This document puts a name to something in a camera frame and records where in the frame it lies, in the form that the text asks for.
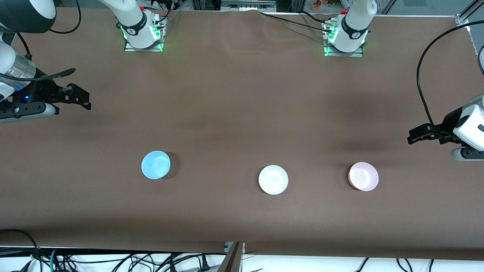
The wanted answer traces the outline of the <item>blue plate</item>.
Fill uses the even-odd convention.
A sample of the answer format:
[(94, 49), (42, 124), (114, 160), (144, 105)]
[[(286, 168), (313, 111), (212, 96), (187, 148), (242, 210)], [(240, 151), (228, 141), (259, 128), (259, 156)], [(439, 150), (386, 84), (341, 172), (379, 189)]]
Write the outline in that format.
[(167, 153), (161, 150), (151, 151), (143, 158), (141, 170), (143, 175), (149, 179), (163, 178), (171, 170), (171, 159)]

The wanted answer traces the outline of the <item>white plate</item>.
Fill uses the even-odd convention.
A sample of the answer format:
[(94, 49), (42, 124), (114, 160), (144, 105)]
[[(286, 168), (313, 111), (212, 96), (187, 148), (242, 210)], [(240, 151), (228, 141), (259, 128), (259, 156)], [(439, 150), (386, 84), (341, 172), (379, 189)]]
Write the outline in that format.
[(258, 177), (259, 187), (270, 195), (283, 193), (289, 184), (285, 169), (278, 165), (268, 165), (261, 169)]

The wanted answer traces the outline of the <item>aluminium post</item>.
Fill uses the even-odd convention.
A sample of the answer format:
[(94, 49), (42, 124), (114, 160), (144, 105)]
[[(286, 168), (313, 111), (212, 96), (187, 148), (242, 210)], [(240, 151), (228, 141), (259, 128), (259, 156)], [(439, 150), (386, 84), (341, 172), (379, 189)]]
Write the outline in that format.
[(232, 242), (228, 249), (217, 272), (242, 272), (242, 257), (244, 255), (245, 243)]

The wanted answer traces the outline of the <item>pink bowl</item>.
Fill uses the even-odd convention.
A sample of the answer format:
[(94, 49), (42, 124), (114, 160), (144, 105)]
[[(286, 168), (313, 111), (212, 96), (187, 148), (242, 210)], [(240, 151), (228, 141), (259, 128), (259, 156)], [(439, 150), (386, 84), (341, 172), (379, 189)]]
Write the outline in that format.
[(377, 187), (380, 176), (373, 165), (368, 162), (357, 162), (349, 169), (348, 179), (355, 189), (368, 192)]

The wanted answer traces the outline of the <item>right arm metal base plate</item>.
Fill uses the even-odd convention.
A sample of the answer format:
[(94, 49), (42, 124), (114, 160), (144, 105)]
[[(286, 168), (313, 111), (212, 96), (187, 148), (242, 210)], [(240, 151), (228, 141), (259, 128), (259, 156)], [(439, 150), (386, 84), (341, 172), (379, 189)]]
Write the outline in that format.
[(124, 51), (162, 52), (166, 36), (168, 18), (154, 14), (150, 23), (137, 36), (130, 36), (123, 30)]

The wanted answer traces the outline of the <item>grey metal device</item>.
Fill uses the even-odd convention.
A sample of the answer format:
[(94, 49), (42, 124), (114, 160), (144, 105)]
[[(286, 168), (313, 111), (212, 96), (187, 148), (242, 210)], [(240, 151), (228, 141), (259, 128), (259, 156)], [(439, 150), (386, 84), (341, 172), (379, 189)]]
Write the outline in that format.
[(276, 0), (221, 0), (221, 11), (277, 12)]

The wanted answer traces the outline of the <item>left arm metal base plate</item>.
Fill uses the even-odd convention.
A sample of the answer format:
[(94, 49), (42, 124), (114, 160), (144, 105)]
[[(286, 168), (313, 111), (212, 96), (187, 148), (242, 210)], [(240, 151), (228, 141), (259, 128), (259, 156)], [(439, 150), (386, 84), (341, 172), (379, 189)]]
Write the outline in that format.
[(363, 57), (363, 44), (368, 31), (358, 39), (351, 39), (344, 31), (339, 29), (336, 21), (326, 20), (321, 23), (322, 38), (325, 56), (337, 57)]

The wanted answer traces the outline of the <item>brown table cloth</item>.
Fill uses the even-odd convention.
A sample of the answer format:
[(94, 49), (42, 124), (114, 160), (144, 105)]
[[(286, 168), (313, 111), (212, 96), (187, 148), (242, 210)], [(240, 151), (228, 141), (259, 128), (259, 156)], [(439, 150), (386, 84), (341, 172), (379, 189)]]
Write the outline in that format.
[[(376, 17), (364, 57), (325, 56), (314, 29), (248, 12), (181, 12), (163, 52), (125, 52), (110, 10), (74, 33), (23, 36), (45, 73), (91, 110), (0, 124), (0, 229), (39, 246), (484, 260), (484, 162), (408, 145), (427, 118), (425, 47), (452, 17)], [(145, 155), (171, 170), (149, 179)], [(380, 176), (348, 179), (357, 162)], [(287, 189), (259, 187), (268, 165)]]

